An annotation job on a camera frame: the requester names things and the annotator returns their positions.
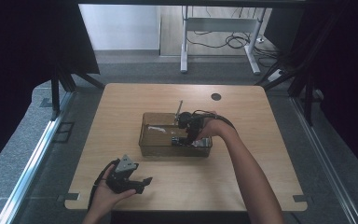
hand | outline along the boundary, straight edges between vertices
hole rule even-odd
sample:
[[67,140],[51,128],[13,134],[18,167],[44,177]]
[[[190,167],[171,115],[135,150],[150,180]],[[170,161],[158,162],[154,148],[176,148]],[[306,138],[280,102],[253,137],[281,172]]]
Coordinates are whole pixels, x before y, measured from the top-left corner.
[[196,138],[200,140],[204,137],[222,136],[226,128],[231,128],[228,124],[220,119],[204,119],[204,127]]
[[107,213],[112,211],[113,207],[123,199],[129,198],[136,193],[135,189],[129,189],[122,193],[114,193],[107,185],[106,178],[112,171],[115,165],[111,165],[103,174],[98,188],[95,190],[94,197],[92,198],[91,208],[89,209],[83,224],[98,223],[98,221]]

wooden tabletop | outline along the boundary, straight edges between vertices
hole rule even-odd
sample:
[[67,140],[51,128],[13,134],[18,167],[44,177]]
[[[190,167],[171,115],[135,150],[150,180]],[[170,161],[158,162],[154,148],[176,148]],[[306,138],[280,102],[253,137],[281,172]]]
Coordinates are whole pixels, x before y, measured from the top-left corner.
[[[211,95],[219,93],[221,100]],[[259,162],[283,211],[304,211],[302,195],[264,90],[256,86],[109,84],[97,109],[69,193],[69,209],[87,209],[92,184],[110,161],[127,154],[139,163],[131,180],[153,176],[144,193],[120,202],[115,209],[134,211],[246,210],[226,145],[213,137],[208,158],[146,158],[138,145],[145,112],[175,113],[215,110],[236,127],[242,141]]]

black circle mark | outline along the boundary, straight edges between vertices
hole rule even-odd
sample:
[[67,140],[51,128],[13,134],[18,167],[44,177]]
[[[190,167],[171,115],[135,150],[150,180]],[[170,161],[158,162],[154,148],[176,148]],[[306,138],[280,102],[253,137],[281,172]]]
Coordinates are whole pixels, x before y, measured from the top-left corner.
[[211,95],[211,98],[215,101],[219,101],[222,99],[222,96],[219,93],[214,93]]

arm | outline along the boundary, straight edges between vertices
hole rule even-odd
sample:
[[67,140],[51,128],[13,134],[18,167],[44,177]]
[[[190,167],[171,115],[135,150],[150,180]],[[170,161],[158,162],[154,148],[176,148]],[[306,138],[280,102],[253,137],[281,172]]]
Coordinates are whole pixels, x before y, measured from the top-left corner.
[[136,193],[135,189],[129,189],[120,194],[115,194],[107,185],[106,178],[112,171],[114,165],[111,165],[103,174],[103,179],[95,190],[94,197],[92,198],[91,208],[89,209],[86,217],[83,219],[83,224],[96,224],[99,223],[107,213],[112,211],[113,207],[121,200],[128,198]]
[[255,158],[237,132],[218,119],[208,119],[198,139],[220,136],[226,143],[243,202],[252,223],[283,223],[282,209]]

gray floor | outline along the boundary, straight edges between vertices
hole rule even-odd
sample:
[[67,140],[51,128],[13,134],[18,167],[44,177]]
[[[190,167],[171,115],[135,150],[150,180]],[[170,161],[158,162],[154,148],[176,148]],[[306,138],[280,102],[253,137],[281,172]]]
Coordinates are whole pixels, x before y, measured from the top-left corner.
[[[103,83],[253,85],[259,79],[252,74],[244,57],[190,57],[186,75],[179,72],[178,57],[159,57],[156,52],[97,52],[97,59],[102,74],[92,76]],[[76,93],[63,119],[65,125],[62,125],[62,129],[66,126],[73,129],[70,135],[66,132],[55,135],[56,141],[42,160],[14,223],[80,223],[85,216],[85,211],[64,208],[63,199],[67,197],[103,92],[78,77],[75,79]],[[290,80],[268,91],[267,95],[309,208],[300,213],[285,212],[286,222],[349,223],[287,96],[289,84]],[[50,118],[51,108],[40,107],[45,98],[50,98],[48,83],[34,90],[32,105],[0,156],[0,212]],[[313,105],[312,111],[313,128],[358,209],[358,160],[332,129],[317,104]]]

